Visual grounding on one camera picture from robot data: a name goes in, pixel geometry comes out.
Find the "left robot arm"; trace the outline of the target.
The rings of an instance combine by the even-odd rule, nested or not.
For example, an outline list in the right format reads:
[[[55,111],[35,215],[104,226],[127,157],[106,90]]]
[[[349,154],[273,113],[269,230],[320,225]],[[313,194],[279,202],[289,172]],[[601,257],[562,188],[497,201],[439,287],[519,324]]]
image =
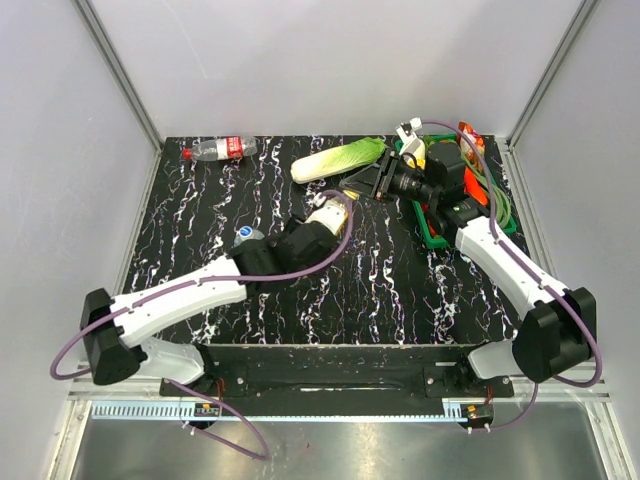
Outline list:
[[[193,394],[213,390],[217,372],[200,349],[156,338],[196,314],[286,288],[328,267],[349,237],[346,212],[326,207],[292,218],[267,238],[239,235],[229,254],[147,290],[118,296],[99,288],[86,294],[80,321],[89,374],[99,386],[131,376],[168,377]]]

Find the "yellow juice bottle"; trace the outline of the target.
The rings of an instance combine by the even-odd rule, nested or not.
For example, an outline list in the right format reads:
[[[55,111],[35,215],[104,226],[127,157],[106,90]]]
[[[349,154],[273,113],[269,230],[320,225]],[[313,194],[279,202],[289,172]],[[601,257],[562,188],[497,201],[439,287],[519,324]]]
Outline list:
[[[336,230],[336,233],[340,233],[342,239],[345,240],[351,236],[354,226],[354,202],[358,199],[358,195],[350,191],[335,190],[333,198],[342,204],[345,210],[344,219],[342,220],[340,227]]]

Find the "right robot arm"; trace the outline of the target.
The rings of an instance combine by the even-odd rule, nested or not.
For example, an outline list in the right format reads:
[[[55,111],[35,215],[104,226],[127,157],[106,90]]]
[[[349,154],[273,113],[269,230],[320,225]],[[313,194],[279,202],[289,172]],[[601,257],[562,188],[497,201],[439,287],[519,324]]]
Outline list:
[[[435,143],[424,161],[386,149],[378,160],[344,178],[342,188],[383,201],[393,197],[427,207],[434,231],[470,258],[507,296],[522,324],[515,338],[475,347],[455,375],[457,388],[480,394],[491,379],[524,376],[537,384],[587,361],[602,375],[596,342],[596,301],[571,290],[518,249],[491,219],[487,205],[466,189],[467,165],[453,143]]]

